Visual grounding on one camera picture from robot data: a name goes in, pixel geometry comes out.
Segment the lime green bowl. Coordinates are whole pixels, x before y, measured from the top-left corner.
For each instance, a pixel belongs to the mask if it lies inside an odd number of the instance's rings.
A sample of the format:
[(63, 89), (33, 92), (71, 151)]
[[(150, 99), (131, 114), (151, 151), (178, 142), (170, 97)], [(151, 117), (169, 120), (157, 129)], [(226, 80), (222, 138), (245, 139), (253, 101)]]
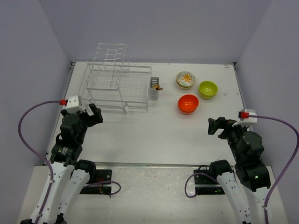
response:
[(199, 91), (206, 95), (216, 94), (218, 92), (218, 86), (211, 81), (203, 81), (199, 84)]
[(210, 99), (214, 98), (216, 95), (217, 95), (217, 93), (212, 94), (212, 95), (206, 95), (206, 94), (203, 94), (201, 91), (199, 91), (199, 96), (204, 100), (210, 100)]

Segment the blue patterned ceramic bowl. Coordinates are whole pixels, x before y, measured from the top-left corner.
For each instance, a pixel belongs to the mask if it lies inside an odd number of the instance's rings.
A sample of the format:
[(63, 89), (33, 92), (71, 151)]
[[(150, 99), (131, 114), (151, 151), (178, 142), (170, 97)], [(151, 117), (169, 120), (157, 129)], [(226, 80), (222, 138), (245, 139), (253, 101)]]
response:
[(193, 83), (193, 84), (190, 85), (190, 86), (183, 86), (183, 85), (181, 85), (177, 80), (176, 80), (176, 83), (177, 83), (178, 87), (179, 87), (180, 89), (182, 89), (182, 90), (189, 90), (189, 89), (191, 89), (191, 88), (195, 85), (195, 83)]

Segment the orange flower ceramic bowl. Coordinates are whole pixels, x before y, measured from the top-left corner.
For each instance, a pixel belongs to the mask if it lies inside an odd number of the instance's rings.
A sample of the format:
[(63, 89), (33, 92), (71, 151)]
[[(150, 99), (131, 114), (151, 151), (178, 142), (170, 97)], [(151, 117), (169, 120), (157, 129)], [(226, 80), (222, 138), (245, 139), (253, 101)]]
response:
[(196, 83), (196, 77), (188, 71), (181, 71), (176, 75), (176, 80), (183, 86), (190, 86)]

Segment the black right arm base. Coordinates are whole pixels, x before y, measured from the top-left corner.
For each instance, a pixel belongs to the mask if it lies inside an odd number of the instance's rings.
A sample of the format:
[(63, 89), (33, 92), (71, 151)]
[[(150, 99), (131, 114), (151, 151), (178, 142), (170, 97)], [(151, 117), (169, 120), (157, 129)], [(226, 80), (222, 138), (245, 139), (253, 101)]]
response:
[(219, 184), (205, 175), (194, 176), (196, 195), (224, 195), (225, 192)]

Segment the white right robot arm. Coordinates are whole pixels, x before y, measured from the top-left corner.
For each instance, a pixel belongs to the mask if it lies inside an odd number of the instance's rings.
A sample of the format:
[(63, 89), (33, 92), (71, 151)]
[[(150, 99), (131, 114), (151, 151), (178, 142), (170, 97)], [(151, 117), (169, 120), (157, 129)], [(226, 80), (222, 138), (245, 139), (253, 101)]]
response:
[(212, 162), (209, 180), (220, 184), (239, 224), (264, 224), (264, 202), (271, 180), (261, 160), (262, 138), (235, 120), (209, 118), (208, 134), (213, 135), (219, 129), (222, 132), (218, 137), (228, 142), (235, 166), (232, 168), (226, 160)]

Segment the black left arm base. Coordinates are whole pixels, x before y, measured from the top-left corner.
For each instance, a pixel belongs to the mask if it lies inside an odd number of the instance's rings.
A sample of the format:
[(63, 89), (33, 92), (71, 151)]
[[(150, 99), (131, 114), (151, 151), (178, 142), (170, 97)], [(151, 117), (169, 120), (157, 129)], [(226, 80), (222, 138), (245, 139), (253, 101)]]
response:
[[(110, 181), (112, 178), (111, 169), (97, 169), (92, 182), (87, 184)], [(83, 188), (80, 192), (81, 195), (110, 195), (112, 191), (111, 184), (93, 185)]]

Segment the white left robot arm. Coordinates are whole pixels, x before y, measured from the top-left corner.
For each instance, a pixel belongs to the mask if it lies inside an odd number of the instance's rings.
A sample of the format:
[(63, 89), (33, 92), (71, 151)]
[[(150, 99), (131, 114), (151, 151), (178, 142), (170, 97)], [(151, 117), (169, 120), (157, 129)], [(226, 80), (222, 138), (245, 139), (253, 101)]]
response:
[(95, 163), (79, 160), (86, 131), (103, 122), (101, 110), (95, 104), (82, 106), (71, 100), (60, 100), (60, 133), (44, 162), (49, 168), (46, 184), (40, 199), (23, 224), (65, 224), (67, 216), (81, 190), (97, 178)]

